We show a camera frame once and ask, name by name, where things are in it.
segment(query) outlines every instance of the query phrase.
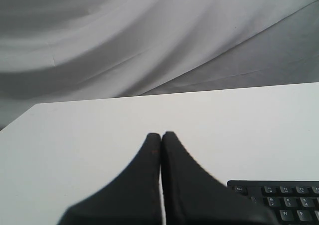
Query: white tabletop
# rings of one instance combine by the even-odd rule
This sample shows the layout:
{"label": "white tabletop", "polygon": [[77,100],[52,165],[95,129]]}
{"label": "white tabletop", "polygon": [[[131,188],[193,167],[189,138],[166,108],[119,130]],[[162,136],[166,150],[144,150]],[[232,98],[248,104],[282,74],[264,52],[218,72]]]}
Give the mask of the white tabletop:
{"label": "white tabletop", "polygon": [[0,132],[0,224],[57,223],[149,132],[175,131],[213,176],[319,180],[319,83],[37,104]]}

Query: draped white cloth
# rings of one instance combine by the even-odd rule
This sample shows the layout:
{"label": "draped white cloth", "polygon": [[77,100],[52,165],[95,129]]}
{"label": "draped white cloth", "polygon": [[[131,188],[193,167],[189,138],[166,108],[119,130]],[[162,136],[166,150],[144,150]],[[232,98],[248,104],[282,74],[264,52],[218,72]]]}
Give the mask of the draped white cloth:
{"label": "draped white cloth", "polygon": [[316,1],[0,0],[0,127],[35,103],[147,93]]}

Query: black keyboard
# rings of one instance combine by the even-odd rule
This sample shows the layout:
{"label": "black keyboard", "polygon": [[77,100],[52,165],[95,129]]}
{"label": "black keyboard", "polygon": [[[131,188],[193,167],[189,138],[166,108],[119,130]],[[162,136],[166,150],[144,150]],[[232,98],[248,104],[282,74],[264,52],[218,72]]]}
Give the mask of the black keyboard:
{"label": "black keyboard", "polygon": [[269,207],[283,225],[319,225],[319,181],[228,181],[227,187]]}

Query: keyboard key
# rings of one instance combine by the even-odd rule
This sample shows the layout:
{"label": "keyboard key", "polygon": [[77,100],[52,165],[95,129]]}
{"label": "keyboard key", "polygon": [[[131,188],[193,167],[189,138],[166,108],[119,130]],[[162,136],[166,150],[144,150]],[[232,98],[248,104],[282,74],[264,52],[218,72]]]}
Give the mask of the keyboard key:
{"label": "keyboard key", "polygon": [[292,222],[295,220],[294,215],[289,210],[279,210],[280,217],[285,222]]}
{"label": "keyboard key", "polygon": [[291,187],[280,186],[280,192],[282,194],[292,194],[293,193],[293,189]]}
{"label": "keyboard key", "polygon": [[267,194],[275,194],[276,193],[276,187],[270,187],[270,186],[264,186],[265,193]]}
{"label": "keyboard key", "polygon": [[307,187],[296,187],[298,194],[308,194],[309,190]]}
{"label": "keyboard key", "polygon": [[308,211],[297,210],[298,217],[302,222],[311,222],[313,218]]}
{"label": "keyboard key", "polygon": [[313,208],[315,206],[311,198],[300,198],[300,201],[304,208]]}
{"label": "keyboard key", "polygon": [[319,211],[315,211],[315,215],[316,215],[317,222],[318,222],[319,221]]}
{"label": "keyboard key", "polygon": [[313,193],[319,194],[319,187],[312,187]]}
{"label": "keyboard key", "polygon": [[294,198],[284,198],[285,205],[289,208],[298,207],[297,201]]}
{"label": "keyboard key", "polygon": [[270,207],[280,207],[280,200],[278,198],[268,197],[267,201]]}
{"label": "keyboard key", "polygon": [[247,188],[243,186],[235,186],[234,191],[242,195],[247,195]]}
{"label": "keyboard key", "polygon": [[256,204],[264,204],[263,198],[251,197],[251,201],[253,201]]}

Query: dark pointed tips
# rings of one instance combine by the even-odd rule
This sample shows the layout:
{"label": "dark pointed tips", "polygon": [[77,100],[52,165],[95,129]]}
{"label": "dark pointed tips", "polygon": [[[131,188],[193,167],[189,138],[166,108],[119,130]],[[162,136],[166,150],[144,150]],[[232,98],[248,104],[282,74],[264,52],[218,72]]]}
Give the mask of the dark pointed tips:
{"label": "dark pointed tips", "polygon": [[168,225],[277,224],[270,210],[210,176],[173,132],[162,138],[161,179]]}
{"label": "dark pointed tips", "polygon": [[148,134],[130,164],[106,187],[70,207],[59,224],[160,225],[160,144],[158,134]]}

